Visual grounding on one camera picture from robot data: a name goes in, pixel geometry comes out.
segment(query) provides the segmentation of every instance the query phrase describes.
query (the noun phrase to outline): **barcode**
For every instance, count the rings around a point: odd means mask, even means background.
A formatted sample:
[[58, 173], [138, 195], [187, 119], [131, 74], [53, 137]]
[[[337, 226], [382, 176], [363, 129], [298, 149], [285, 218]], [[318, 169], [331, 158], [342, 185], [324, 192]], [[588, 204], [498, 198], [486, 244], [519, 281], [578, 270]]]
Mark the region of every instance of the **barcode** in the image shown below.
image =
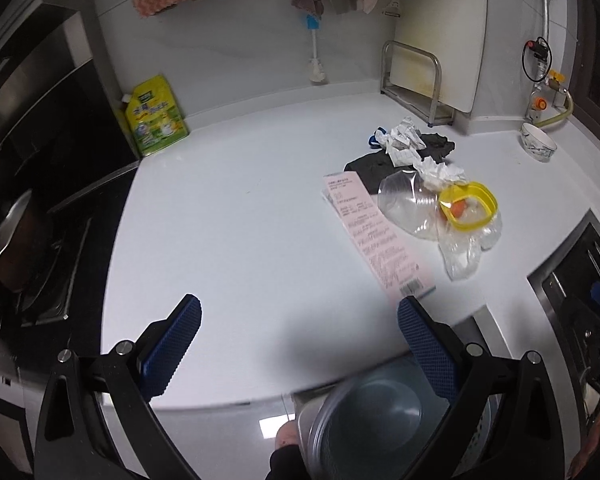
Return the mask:
[[409, 280], [400, 287], [400, 293], [403, 296], [414, 296], [419, 290], [422, 290], [422, 282], [418, 278]]

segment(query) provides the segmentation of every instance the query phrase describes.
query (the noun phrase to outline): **yellow lid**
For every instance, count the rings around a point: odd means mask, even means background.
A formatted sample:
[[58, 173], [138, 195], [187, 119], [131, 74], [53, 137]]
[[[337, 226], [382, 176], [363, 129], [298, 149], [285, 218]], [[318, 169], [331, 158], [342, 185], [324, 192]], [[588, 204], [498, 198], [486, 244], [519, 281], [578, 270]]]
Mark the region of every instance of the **yellow lid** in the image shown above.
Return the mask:
[[[460, 202], [467, 198], [475, 198], [482, 205], [486, 213], [485, 218], [481, 218], [475, 222], [461, 222], [452, 215], [451, 206], [454, 202]], [[440, 192], [438, 203], [446, 219], [459, 231], [473, 231], [487, 225], [498, 210], [496, 197], [480, 182], [469, 182], [464, 186], [453, 184]]]

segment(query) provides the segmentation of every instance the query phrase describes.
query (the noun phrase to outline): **white countertop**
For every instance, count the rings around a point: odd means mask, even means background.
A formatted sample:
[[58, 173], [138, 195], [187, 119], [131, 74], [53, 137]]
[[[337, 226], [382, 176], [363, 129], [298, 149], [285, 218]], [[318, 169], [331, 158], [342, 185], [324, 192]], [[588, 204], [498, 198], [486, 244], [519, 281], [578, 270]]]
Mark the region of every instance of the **white countertop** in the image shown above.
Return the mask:
[[[154, 408], [286, 394], [404, 351], [396, 306], [321, 192], [325, 174], [369, 153], [377, 126], [407, 114], [380, 94], [287, 105], [193, 131], [142, 161], [110, 263], [102, 351], [136, 339], [184, 294], [203, 309], [200, 331]], [[564, 150], [542, 164], [515, 132], [433, 131], [454, 140], [450, 158], [493, 191], [504, 228], [463, 282], [449, 280], [437, 244], [404, 234], [436, 280], [422, 303], [449, 324], [486, 304], [513, 357], [542, 354], [563, 431], [577, 434], [566, 366], [526, 277], [587, 209], [600, 220], [600, 192]], [[566, 442], [567, 452], [573, 446]]]

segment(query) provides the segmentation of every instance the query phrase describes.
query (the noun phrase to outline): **blue gripper pad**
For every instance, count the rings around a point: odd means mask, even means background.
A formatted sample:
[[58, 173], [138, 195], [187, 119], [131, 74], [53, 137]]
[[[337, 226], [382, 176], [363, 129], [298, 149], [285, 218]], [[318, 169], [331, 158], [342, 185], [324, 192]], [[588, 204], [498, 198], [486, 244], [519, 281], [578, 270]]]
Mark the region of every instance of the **blue gripper pad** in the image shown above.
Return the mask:
[[409, 298], [398, 307], [398, 326], [435, 394], [452, 404], [460, 389], [456, 363]]
[[161, 333], [140, 363], [140, 392], [145, 400], [160, 396], [167, 389], [200, 328], [200, 322], [200, 301], [187, 294], [166, 320], [157, 323]]

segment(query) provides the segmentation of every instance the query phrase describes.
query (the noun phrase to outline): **black sleeve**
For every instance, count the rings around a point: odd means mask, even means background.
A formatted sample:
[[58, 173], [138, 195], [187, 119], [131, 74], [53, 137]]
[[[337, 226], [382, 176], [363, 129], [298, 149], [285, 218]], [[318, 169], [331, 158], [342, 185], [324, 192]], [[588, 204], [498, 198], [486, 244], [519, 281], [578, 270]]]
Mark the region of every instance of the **black sleeve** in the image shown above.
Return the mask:
[[311, 480], [298, 446], [285, 446], [274, 451], [269, 466], [271, 471], [266, 480]]

